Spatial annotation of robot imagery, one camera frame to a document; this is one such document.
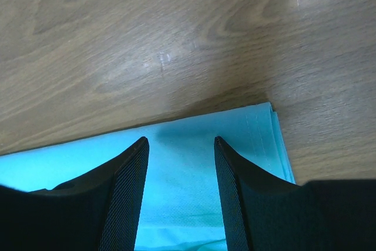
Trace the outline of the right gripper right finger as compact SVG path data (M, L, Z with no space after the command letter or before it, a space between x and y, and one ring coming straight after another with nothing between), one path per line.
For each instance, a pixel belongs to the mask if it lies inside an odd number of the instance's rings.
M375 180L280 179L223 138L214 160L228 250L374 250Z

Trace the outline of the teal t shirt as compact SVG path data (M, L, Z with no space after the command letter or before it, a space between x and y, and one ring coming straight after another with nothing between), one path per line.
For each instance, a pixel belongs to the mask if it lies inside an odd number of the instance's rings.
M1 157L1 184L51 189L114 158L140 137L149 163L136 250L226 250L214 165L222 137L259 167L294 182L270 103L142 126Z

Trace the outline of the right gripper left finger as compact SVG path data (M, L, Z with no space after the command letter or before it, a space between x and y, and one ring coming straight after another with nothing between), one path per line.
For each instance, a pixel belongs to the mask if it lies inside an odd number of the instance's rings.
M133 250L149 160L142 137L51 190L1 187L2 250Z

